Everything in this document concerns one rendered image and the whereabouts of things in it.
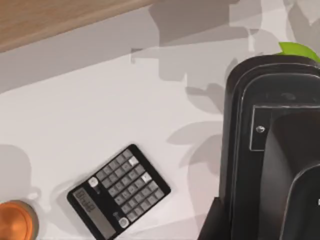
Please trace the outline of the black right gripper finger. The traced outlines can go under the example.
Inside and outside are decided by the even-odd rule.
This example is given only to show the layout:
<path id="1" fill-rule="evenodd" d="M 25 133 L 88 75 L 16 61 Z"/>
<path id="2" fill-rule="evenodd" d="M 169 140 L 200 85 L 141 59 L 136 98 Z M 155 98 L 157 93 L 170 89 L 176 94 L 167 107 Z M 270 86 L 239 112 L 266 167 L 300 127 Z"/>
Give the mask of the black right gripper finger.
<path id="1" fill-rule="evenodd" d="M 197 240 L 227 240 L 227 215 L 219 197 L 214 198 Z"/>

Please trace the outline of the large black rounded casing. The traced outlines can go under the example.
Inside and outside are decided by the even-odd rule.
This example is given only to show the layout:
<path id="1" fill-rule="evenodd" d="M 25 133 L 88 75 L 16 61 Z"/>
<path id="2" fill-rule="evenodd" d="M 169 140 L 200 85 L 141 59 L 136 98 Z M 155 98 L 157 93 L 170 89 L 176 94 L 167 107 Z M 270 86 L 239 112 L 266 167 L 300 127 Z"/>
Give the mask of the large black rounded casing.
<path id="1" fill-rule="evenodd" d="M 320 64 L 239 63 L 225 87 L 219 196 L 227 240 L 320 240 Z"/>

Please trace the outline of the black calculator with grey keys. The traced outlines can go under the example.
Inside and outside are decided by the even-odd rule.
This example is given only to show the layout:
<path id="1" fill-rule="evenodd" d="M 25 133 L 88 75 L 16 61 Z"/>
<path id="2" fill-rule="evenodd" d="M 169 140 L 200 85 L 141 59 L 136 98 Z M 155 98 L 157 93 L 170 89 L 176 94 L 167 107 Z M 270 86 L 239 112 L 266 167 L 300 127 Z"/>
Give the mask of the black calculator with grey keys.
<path id="1" fill-rule="evenodd" d="M 138 146 L 130 144 L 72 188 L 67 200 L 95 240 L 115 240 L 171 191 Z"/>

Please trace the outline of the orange round cup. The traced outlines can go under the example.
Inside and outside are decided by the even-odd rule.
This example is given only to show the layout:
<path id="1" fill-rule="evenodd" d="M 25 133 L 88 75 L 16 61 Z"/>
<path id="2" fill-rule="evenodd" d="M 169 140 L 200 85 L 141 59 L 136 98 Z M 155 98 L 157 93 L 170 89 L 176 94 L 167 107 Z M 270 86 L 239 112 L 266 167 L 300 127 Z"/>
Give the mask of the orange round cup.
<path id="1" fill-rule="evenodd" d="M 36 240 L 39 218 L 26 202 L 10 200 L 0 203 L 0 240 Z"/>

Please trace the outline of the wooden cupboard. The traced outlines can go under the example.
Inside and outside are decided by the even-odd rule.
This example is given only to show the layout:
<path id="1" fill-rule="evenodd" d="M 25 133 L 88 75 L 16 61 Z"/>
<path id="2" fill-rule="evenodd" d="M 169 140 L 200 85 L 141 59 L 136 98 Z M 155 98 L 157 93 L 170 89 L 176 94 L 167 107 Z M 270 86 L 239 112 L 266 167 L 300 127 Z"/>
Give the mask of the wooden cupboard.
<path id="1" fill-rule="evenodd" d="M 158 0 L 0 0 L 0 53 Z"/>

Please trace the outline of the green leafy plant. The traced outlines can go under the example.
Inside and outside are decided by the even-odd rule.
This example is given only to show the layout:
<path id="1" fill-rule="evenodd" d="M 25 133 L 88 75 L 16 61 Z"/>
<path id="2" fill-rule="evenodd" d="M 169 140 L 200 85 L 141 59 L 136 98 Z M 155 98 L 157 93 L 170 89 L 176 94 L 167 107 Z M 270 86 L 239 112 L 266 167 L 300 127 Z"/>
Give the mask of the green leafy plant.
<path id="1" fill-rule="evenodd" d="M 320 56 L 308 46 L 296 42 L 279 42 L 279 55 L 306 57 L 320 63 Z"/>

